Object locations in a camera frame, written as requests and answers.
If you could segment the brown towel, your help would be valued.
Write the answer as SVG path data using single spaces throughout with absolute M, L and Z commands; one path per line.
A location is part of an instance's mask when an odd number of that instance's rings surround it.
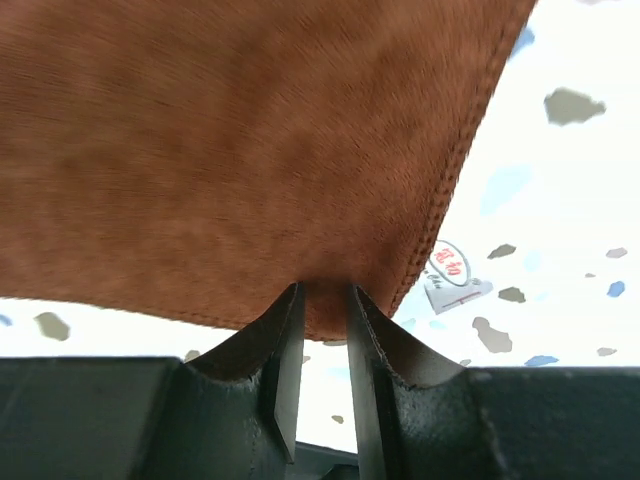
M 393 314 L 530 1 L 5 1 L 1 293 L 239 328 Z

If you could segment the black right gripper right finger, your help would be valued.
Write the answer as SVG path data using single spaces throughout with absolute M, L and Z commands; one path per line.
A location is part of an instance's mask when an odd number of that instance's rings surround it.
M 637 368 L 465 367 L 348 303 L 361 478 L 638 478 Z

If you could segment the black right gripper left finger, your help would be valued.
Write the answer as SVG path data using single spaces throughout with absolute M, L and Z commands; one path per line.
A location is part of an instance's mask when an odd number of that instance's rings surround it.
M 1 362 L 5 479 L 281 479 L 293 461 L 305 290 L 203 355 Z

